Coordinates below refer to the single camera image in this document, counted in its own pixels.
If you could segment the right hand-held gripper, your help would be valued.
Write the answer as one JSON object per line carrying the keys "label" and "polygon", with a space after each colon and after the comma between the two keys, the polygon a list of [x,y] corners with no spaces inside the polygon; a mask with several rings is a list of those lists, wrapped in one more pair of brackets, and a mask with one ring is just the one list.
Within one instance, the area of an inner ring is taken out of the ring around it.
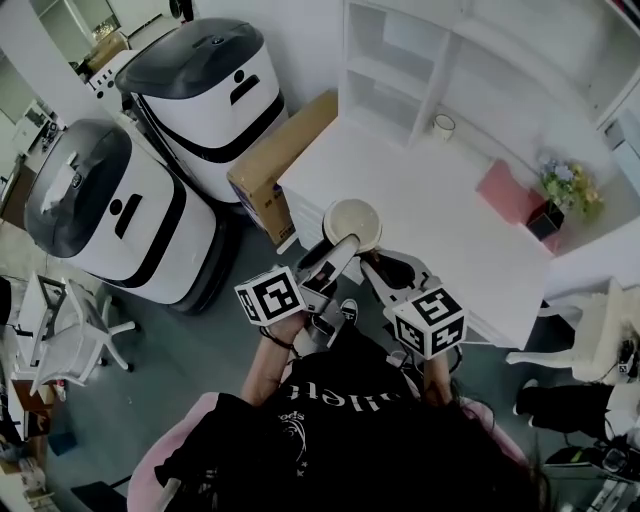
{"label": "right hand-held gripper", "polygon": [[466,340],[466,308],[442,283],[427,282],[425,290],[412,290],[393,302],[392,289],[421,288],[431,276],[418,258],[385,250],[360,255],[360,268],[392,325],[396,340],[425,360],[446,353]]}

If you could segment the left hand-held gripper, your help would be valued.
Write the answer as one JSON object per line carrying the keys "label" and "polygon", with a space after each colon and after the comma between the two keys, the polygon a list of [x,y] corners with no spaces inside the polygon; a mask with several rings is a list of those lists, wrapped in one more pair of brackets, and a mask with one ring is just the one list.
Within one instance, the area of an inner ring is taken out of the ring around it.
{"label": "left hand-held gripper", "polygon": [[298,261],[298,269],[276,266],[234,287],[249,323],[269,329],[294,314],[306,320],[296,340],[311,346],[330,346],[346,317],[334,298],[337,278],[358,253],[356,234],[344,237],[335,247],[320,241]]}

